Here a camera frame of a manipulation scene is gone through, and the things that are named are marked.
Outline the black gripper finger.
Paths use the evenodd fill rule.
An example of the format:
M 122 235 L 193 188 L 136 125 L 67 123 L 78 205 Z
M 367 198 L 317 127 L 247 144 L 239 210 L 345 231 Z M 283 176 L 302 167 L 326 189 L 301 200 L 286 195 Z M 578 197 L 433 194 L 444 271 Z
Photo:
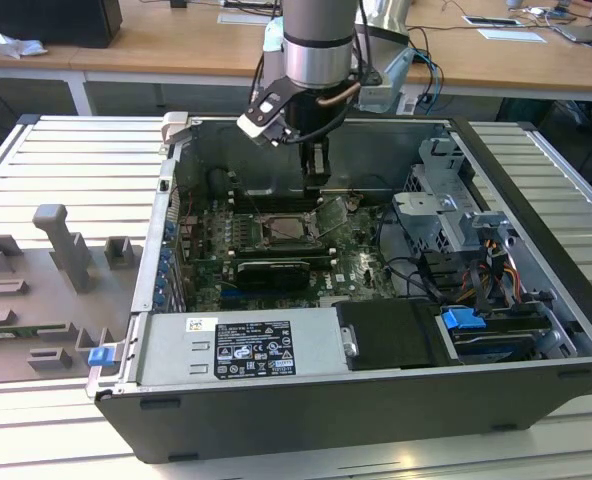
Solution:
M 315 198 L 331 177 L 328 142 L 306 142 L 301 145 L 303 191 Z

